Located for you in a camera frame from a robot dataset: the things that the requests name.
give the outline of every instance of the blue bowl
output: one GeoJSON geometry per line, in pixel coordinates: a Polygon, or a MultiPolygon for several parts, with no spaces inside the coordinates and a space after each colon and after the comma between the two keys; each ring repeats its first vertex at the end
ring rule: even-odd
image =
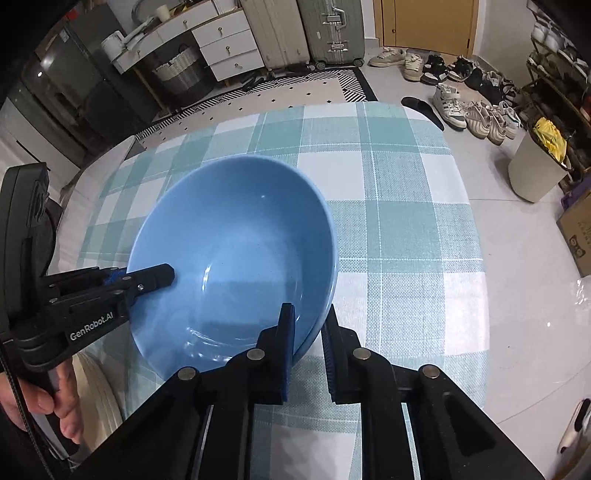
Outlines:
{"type": "Polygon", "coordinates": [[[158,201],[128,271],[170,264],[169,288],[140,297],[135,343],[164,379],[179,368],[222,367],[295,306],[294,361],[308,350],[335,292],[335,226],[322,194],[298,170],[238,155],[206,163],[158,201]]]}

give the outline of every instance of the cardboard box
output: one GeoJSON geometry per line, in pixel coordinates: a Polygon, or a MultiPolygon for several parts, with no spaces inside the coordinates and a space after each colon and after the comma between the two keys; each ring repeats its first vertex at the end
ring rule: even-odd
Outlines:
{"type": "Polygon", "coordinates": [[[558,219],[581,276],[591,274],[591,190],[587,190],[558,219]]]}

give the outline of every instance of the screw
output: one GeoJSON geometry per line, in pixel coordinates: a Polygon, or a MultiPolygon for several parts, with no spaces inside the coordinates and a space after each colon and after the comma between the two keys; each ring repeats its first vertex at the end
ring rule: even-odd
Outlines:
{"type": "Polygon", "coordinates": [[[367,360],[371,356],[371,352],[366,348],[359,347],[353,350],[353,356],[358,360],[367,360]]]}
{"type": "Polygon", "coordinates": [[[429,378],[437,378],[441,371],[435,365],[425,365],[423,367],[423,375],[429,378]]]}
{"type": "Polygon", "coordinates": [[[187,381],[194,378],[196,373],[197,371],[193,367],[182,367],[177,375],[181,380],[187,381]]]}
{"type": "Polygon", "coordinates": [[[260,348],[252,348],[248,352],[246,352],[246,357],[249,360],[262,360],[265,358],[265,351],[261,350],[260,348]]]}

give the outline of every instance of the cable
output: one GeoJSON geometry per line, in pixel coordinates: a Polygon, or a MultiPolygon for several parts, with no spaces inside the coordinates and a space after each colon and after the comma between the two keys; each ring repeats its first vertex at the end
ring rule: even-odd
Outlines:
{"type": "Polygon", "coordinates": [[[12,393],[14,394],[14,398],[17,401],[18,411],[21,414],[21,418],[23,423],[25,424],[27,433],[31,438],[33,448],[35,449],[35,452],[37,453],[39,460],[43,464],[43,468],[47,472],[47,476],[50,478],[50,480],[56,480],[51,469],[49,468],[49,464],[47,463],[47,460],[43,455],[43,452],[41,451],[41,448],[39,447],[39,438],[33,426],[33,417],[31,417],[31,413],[27,409],[27,404],[25,402],[25,397],[22,394],[21,386],[18,383],[14,371],[12,370],[12,366],[8,363],[8,354],[2,342],[0,342],[0,364],[6,372],[8,383],[10,384],[10,388],[12,389],[12,393]]]}

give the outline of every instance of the plaid tablecloth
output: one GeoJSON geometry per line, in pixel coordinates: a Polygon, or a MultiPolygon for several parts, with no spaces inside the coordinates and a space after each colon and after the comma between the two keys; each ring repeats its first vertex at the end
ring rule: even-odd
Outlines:
{"type": "MultiPolygon", "coordinates": [[[[246,152],[297,166],[328,201],[339,235],[339,323],[393,363],[439,365],[482,405],[489,326],[478,234],[441,132],[415,111],[377,102],[296,107],[169,140],[111,175],[78,266],[126,265],[167,189],[206,161],[246,152]]],[[[90,350],[125,415],[162,383],[126,326],[90,350]]],[[[288,404],[256,408],[251,478],[359,479],[360,427],[358,406],[330,402],[319,336],[293,369],[288,404]]]]}

